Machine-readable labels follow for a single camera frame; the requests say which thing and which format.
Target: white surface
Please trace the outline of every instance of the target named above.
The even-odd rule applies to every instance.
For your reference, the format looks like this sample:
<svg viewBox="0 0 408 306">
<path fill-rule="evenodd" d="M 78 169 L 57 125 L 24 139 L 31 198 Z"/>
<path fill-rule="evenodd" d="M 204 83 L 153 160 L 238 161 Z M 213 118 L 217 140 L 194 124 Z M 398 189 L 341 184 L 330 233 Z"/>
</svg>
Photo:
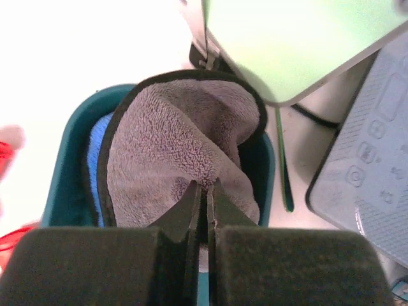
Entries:
<svg viewBox="0 0 408 306">
<path fill-rule="evenodd" d="M 187 24 L 166 0 L 0 2 L 0 126 L 20 124 L 27 138 L 0 183 L 0 235 L 41 217 L 74 109 L 98 89 L 186 67 L 190 41 Z M 302 103 L 340 121 L 359 69 Z M 277 155 L 275 117 L 268 111 Z M 333 228 L 305 206 L 305 192 L 333 131 L 290 108 L 282 109 L 282 121 L 295 211 L 283 208 L 277 167 L 270 226 Z"/>
</svg>

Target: red object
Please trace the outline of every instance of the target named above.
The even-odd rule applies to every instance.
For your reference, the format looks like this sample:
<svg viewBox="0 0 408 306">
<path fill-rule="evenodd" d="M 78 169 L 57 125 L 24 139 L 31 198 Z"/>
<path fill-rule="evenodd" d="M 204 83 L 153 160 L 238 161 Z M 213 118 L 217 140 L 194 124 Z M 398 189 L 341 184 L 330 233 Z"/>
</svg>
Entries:
<svg viewBox="0 0 408 306">
<path fill-rule="evenodd" d="M 11 145 L 5 142 L 0 142 L 0 178 L 7 169 L 8 163 L 14 156 L 14 150 Z"/>
<path fill-rule="evenodd" d="M 6 268 L 7 262 L 14 251 L 15 246 L 18 244 L 20 239 L 29 231 L 37 227 L 37 224 L 32 226 L 24 226 L 16 231 L 0 238 L 0 267 L 1 272 Z"/>
</svg>

